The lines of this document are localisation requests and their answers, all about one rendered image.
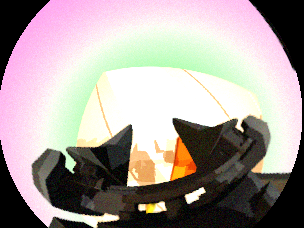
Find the yellow cylinder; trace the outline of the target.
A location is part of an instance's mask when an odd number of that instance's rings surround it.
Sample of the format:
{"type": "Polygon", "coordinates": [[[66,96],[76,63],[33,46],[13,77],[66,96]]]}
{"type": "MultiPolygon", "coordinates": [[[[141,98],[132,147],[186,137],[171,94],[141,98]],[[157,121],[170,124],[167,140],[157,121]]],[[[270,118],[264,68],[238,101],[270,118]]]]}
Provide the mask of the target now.
{"type": "Polygon", "coordinates": [[[147,213],[151,214],[152,211],[155,211],[156,209],[156,203],[147,203],[147,213]]]}

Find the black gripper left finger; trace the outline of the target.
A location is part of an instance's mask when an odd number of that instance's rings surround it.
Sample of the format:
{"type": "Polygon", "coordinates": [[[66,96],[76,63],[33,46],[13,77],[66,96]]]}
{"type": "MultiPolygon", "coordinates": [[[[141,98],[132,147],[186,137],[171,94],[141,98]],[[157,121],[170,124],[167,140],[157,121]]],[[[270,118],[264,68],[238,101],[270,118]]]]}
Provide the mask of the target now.
{"type": "Polygon", "coordinates": [[[105,173],[115,178],[120,186],[128,186],[129,157],[133,142],[132,125],[125,126],[101,146],[96,147],[65,147],[67,154],[75,162],[88,163],[103,167],[105,173]]]}

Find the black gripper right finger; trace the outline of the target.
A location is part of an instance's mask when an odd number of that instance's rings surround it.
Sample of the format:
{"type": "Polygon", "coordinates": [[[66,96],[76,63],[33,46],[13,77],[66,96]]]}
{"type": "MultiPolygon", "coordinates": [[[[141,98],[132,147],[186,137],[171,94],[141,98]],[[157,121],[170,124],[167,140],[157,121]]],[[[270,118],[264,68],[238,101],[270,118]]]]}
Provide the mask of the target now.
{"type": "Polygon", "coordinates": [[[239,122],[239,118],[232,118],[220,123],[220,125],[209,127],[180,118],[172,118],[172,126],[175,127],[176,134],[181,138],[184,147],[187,147],[197,170],[208,166],[209,155],[216,149],[220,135],[232,127],[237,127],[237,122],[239,122]]]}

